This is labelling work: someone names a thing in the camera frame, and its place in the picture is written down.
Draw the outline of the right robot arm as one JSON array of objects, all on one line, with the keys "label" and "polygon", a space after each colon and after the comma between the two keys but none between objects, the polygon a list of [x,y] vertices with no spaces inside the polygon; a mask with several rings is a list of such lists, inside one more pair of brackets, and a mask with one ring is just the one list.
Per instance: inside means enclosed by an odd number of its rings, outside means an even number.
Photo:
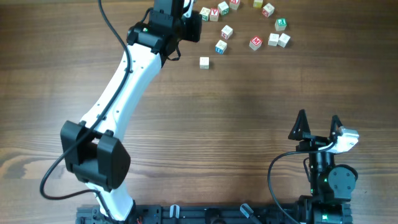
[{"label": "right robot arm", "polygon": [[288,138],[299,142],[297,152],[308,154],[305,171],[311,191],[311,195],[302,195],[296,201],[294,220],[299,223],[352,223],[348,203],[358,173],[349,165],[337,165],[335,156],[352,149],[359,141],[359,133],[344,127],[334,115],[328,137],[312,135],[305,110],[300,110]]}]

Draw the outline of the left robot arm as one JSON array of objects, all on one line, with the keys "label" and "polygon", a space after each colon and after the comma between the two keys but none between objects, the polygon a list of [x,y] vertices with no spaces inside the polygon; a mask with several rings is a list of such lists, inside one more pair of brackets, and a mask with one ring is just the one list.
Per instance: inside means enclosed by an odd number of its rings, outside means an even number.
[{"label": "left robot arm", "polygon": [[148,84],[182,40],[198,42],[201,15],[194,0],[156,1],[122,43],[124,54],[104,92],[79,123],[66,121],[60,138],[67,171],[93,192],[99,206],[77,223],[128,223],[135,203],[124,179],[131,157],[122,144],[127,124]]}]

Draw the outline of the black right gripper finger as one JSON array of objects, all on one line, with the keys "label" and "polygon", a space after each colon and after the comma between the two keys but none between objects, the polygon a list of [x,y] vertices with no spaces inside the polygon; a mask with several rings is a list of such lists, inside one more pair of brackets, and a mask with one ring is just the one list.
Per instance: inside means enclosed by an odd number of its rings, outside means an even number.
[{"label": "black right gripper finger", "polygon": [[330,135],[329,135],[329,139],[331,141],[335,140],[336,135],[338,134],[338,130],[341,126],[342,126],[342,122],[340,121],[339,117],[337,115],[332,116]]},{"label": "black right gripper finger", "polygon": [[311,135],[310,127],[307,120],[307,115],[305,110],[300,110],[297,115],[295,124],[288,135],[290,140],[303,140]]}]

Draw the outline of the plain pale wooden block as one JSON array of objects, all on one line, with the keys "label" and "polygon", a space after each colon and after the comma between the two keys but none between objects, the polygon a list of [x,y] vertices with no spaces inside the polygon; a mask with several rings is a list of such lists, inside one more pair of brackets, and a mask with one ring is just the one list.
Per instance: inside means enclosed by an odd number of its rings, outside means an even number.
[{"label": "plain pale wooden block", "polygon": [[200,68],[201,69],[209,69],[210,67],[210,58],[209,57],[200,57]]}]

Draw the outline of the red M wooden block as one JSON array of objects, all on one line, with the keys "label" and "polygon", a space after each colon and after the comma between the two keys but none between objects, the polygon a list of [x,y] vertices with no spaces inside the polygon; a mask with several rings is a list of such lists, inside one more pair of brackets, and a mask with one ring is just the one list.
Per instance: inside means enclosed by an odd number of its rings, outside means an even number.
[{"label": "red M wooden block", "polygon": [[260,39],[258,36],[254,36],[250,40],[249,47],[254,51],[256,51],[262,45],[262,43],[263,43],[262,39]]}]

